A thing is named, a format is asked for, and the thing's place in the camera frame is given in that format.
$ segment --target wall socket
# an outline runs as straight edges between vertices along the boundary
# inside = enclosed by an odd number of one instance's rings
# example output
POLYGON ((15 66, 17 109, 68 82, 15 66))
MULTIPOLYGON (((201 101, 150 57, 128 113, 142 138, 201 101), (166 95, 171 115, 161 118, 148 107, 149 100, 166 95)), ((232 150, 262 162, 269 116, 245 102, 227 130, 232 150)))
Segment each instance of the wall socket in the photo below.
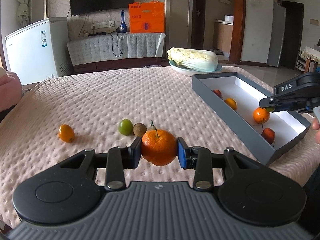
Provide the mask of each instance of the wall socket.
POLYGON ((93 23, 91 25, 91 29, 100 29, 100 28, 109 28, 109 27, 114 27, 115 26, 115 21, 110 21, 110 22, 102 22, 102 23, 93 23))

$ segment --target pink fabric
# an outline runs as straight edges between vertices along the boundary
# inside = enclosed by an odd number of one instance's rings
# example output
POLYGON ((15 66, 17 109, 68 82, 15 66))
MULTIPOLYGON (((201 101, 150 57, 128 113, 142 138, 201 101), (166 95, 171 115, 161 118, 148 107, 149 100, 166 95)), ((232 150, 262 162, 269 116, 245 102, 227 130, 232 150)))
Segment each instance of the pink fabric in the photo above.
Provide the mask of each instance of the pink fabric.
POLYGON ((0 77, 0 112, 19 103, 22 94, 20 79, 14 72, 7 71, 0 77))

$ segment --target liquor bottle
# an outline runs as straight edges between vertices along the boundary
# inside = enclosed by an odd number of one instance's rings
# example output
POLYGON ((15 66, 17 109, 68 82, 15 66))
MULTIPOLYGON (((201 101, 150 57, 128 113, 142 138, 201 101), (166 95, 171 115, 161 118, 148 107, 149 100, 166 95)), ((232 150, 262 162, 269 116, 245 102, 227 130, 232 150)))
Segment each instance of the liquor bottle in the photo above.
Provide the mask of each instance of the liquor bottle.
POLYGON ((119 32, 120 33, 126 33, 128 31, 127 25, 124 22, 124 11, 121 11, 121 24, 119 27, 119 32))

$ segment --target orange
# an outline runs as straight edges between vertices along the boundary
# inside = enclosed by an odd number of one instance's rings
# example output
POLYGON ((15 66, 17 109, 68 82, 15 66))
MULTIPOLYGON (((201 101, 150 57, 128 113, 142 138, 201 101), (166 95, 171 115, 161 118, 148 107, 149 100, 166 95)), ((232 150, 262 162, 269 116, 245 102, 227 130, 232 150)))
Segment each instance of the orange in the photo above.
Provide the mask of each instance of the orange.
POLYGON ((72 127, 67 124, 59 127, 58 136, 64 142, 73 142, 76 137, 72 127))
POLYGON ((275 142, 275 136, 276 133, 270 129, 270 128, 265 128, 261 134, 261 136, 270 144, 275 142))
POLYGON ((263 108, 258 107, 253 111, 252 117, 257 124, 264 124, 270 119, 270 113, 263 108))
POLYGON ((234 99, 232 98, 227 98, 226 100, 224 100, 224 102, 230 106, 233 110, 237 110, 237 102, 234 101, 234 99))
POLYGON ((171 133, 154 127, 154 130, 148 130, 142 137, 141 153, 148 162, 156 166, 167 165, 177 156, 176 138, 171 133))

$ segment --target finger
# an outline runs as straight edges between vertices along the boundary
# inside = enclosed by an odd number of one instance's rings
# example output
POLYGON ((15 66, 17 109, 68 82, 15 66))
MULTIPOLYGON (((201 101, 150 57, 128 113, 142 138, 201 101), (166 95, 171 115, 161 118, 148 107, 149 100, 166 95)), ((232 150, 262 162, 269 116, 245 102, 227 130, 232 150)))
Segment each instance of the finger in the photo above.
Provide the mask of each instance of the finger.
POLYGON ((316 142, 320 144, 320 132, 317 132, 316 134, 316 142))
POLYGON ((313 130, 319 130, 320 124, 319 124, 319 120, 317 118, 313 119, 312 128, 313 128, 313 130))

